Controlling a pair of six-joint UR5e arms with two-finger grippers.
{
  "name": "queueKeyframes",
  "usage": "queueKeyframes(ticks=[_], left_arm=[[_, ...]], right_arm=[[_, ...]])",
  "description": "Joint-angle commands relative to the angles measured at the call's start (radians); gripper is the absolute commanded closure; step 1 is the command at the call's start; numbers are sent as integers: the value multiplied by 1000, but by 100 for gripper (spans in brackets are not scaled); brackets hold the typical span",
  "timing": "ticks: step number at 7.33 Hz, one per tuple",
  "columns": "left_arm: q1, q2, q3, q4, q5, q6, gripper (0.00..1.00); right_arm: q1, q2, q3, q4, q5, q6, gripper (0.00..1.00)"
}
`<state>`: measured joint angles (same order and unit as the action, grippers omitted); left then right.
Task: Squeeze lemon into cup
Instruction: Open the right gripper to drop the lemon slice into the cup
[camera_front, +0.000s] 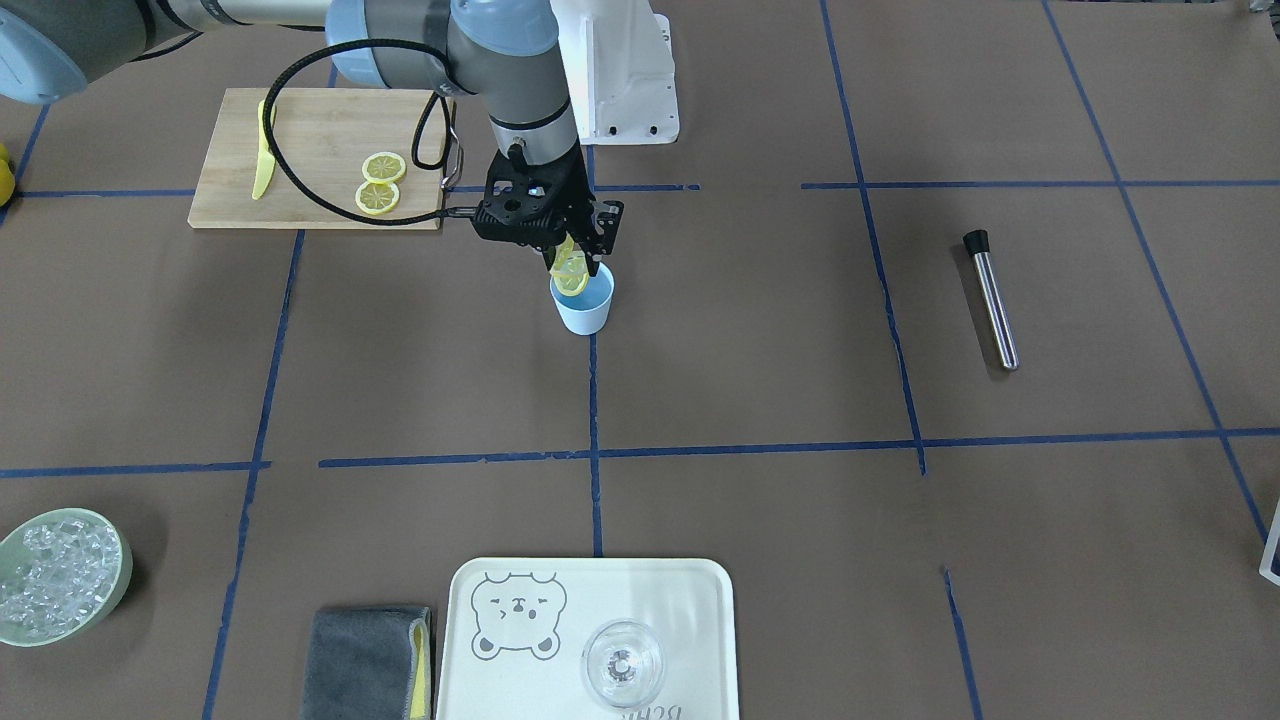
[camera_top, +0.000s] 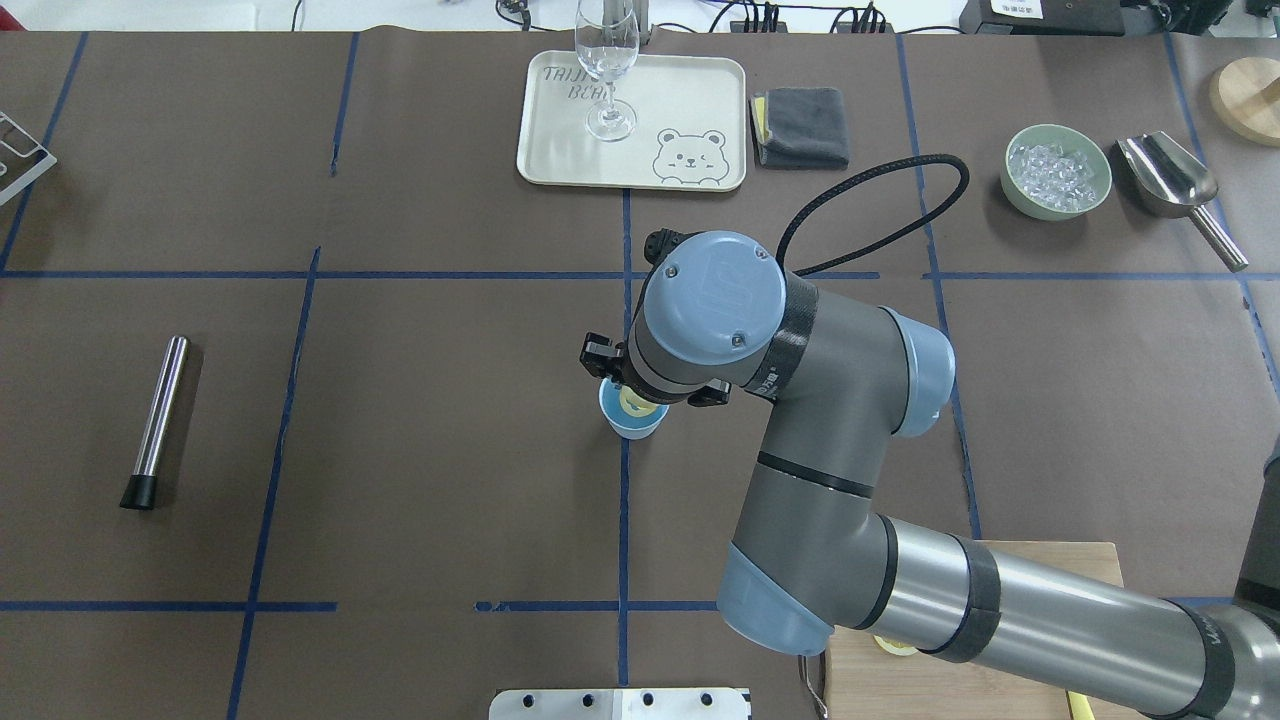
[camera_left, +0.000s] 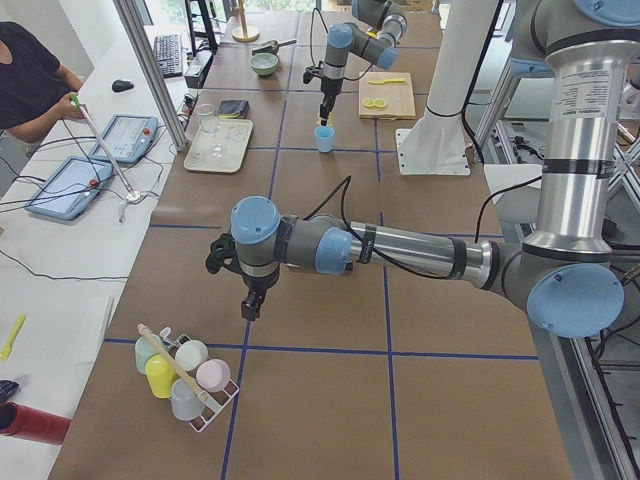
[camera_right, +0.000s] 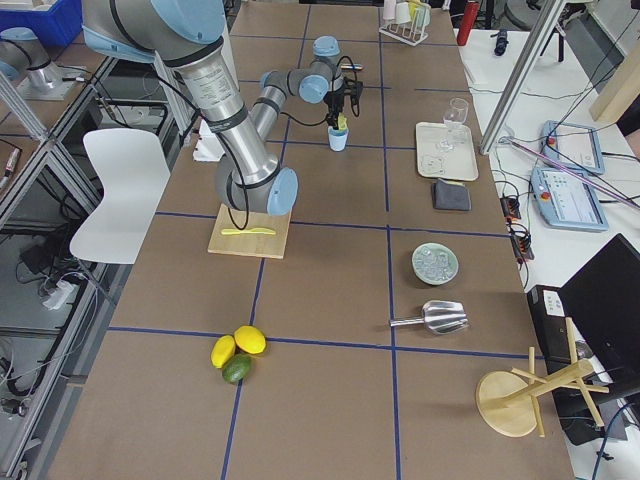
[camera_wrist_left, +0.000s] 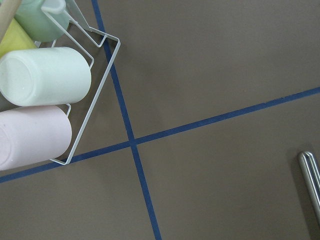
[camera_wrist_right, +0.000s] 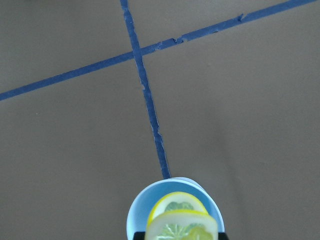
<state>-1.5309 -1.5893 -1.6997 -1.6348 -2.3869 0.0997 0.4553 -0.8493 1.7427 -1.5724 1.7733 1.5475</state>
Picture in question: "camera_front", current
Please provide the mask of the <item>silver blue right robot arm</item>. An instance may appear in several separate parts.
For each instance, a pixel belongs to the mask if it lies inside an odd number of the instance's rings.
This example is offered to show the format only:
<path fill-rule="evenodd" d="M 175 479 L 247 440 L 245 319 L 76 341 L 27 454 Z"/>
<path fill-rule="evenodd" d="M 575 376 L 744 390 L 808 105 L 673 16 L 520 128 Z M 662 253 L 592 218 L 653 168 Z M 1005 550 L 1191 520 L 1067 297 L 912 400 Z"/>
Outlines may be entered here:
<path fill-rule="evenodd" d="M 268 110 L 326 58 L 356 83 L 434 92 L 429 111 L 479 97 L 498 146 L 484 197 L 422 220 L 465 218 L 484 240 L 536 250 L 548 269 L 566 240 L 590 274 L 614 249 L 625 206 L 588 181 L 549 1 L 5 1 L 1 19 L 3 95 L 33 105 L 215 29 L 321 31 L 325 47 L 276 77 Z"/>

